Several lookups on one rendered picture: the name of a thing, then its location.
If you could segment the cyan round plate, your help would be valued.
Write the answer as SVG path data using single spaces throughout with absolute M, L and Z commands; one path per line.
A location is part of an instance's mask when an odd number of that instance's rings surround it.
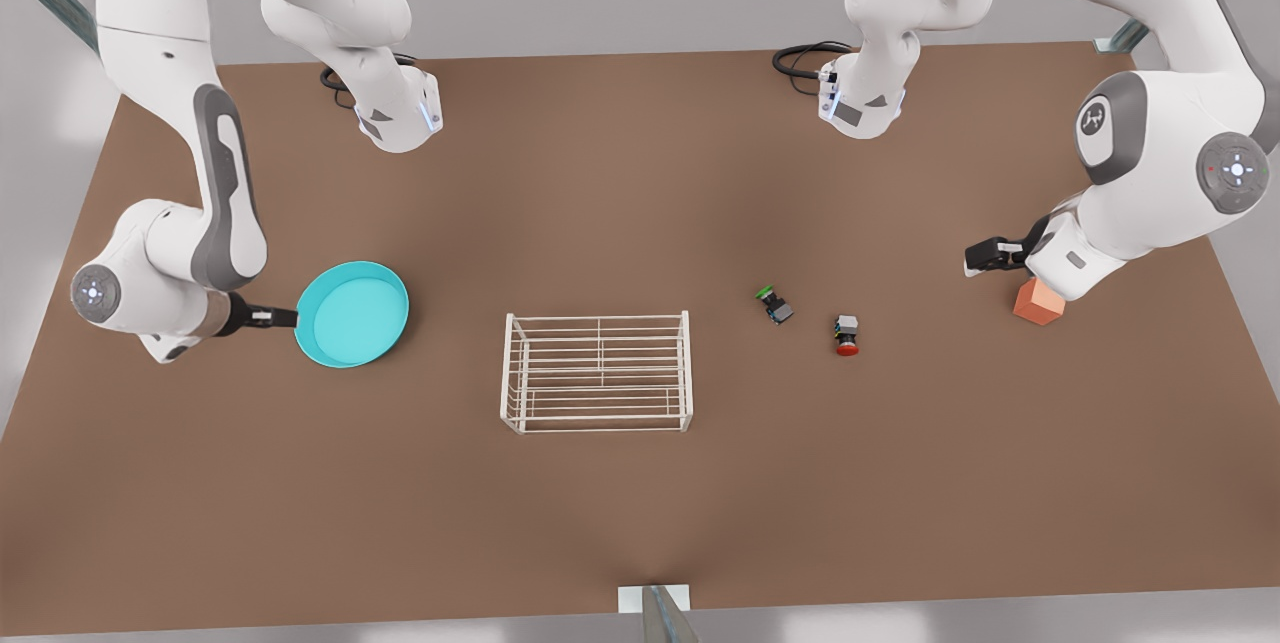
M 326 368 L 357 368 L 383 356 L 401 338 L 410 297 L 392 269 L 352 261 L 308 283 L 297 313 L 294 339 L 307 359 Z

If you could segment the orange cube block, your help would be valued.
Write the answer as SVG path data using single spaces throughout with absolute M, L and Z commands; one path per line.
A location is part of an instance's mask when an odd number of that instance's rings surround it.
M 1041 278 L 1032 277 L 1019 288 L 1012 314 L 1043 327 L 1060 319 L 1065 306 L 1066 301 L 1061 296 Z

